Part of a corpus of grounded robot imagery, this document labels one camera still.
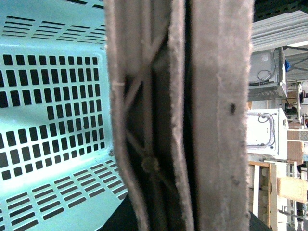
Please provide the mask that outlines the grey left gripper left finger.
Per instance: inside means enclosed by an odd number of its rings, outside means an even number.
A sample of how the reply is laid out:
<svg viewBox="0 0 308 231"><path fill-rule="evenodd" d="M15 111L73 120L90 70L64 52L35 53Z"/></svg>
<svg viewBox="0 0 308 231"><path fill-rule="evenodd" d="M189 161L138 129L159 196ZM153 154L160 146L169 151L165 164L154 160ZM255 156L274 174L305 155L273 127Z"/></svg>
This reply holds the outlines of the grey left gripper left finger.
<svg viewBox="0 0 308 231"><path fill-rule="evenodd" d="M184 152L185 1L107 0L114 153L141 231L192 231Z"/></svg>

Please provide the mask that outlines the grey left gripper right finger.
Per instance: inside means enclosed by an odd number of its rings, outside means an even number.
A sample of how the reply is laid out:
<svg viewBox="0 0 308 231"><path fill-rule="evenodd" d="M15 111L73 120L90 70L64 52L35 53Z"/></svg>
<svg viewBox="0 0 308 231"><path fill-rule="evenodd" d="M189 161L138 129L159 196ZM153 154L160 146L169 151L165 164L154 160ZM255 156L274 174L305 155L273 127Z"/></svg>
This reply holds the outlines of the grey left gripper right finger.
<svg viewBox="0 0 308 231"><path fill-rule="evenodd" d="M246 102L254 3L190 2L195 222L199 231L246 231Z"/></svg>

